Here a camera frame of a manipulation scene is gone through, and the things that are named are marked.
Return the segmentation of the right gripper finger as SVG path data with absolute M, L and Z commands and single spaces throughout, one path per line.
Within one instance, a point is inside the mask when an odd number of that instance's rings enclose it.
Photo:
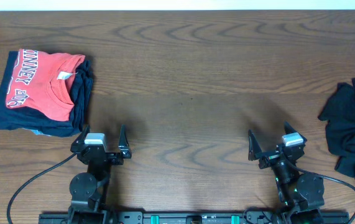
M 260 159 L 262 155 L 262 149 L 260 148 L 260 145 L 251 129 L 248 130 L 248 140 L 249 140 L 248 159 L 250 161 Z
M 287 121 L 284 122 L 284 131 L 285 131 L 285 134 L 298 133 L 298 131 L 296 131 Z M 304 143 L 306 143 L 307 139 L 304 136 L 302 136 L 302 137 L 304 139 Z

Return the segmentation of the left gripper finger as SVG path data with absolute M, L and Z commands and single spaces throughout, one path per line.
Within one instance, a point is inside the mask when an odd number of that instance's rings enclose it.
M 85 125 L 83 127 L 82 132 L 78 135 L 78 137 L 73 141 L 72 146 L 79 146 L 85 143 L 85 137 L 90 132 L 90 126 Z
M 118 148 L 124 159 L 130 159 L 132 157 L 131 148 L 126 136 L 126 127 L 124 124 L 121 126 Z

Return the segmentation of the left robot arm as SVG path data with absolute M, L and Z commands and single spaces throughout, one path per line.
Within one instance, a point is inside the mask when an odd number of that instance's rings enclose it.
M 71 152 L 87 165 L 87 171 L 74 176 L 70 182 L 71 205 L 68 209 L 68 224 L 117 224 L 118 215 L 106 205 L 106 196 L 111 178 L 111 167 L 121 166 L 132 157 L 126 137 L 126 127 L 121 126 L 118 152 L 108 152 L 106 136 L 92 133 L 86 126 L 71 144 Z

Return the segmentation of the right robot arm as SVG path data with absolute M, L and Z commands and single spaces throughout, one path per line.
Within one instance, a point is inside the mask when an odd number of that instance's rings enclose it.
M 297 160 L 304 155 L 307 139 L 284 123 L 285 135 L 274 151 L 263 152 L 254 135 L 248 131 L 250 161 L 260 169 L 271 168 L 283 207 L 271 216 L 272 223 L 323 223 L 320 207 L 325 204 L 323 179 L 299 171 Z

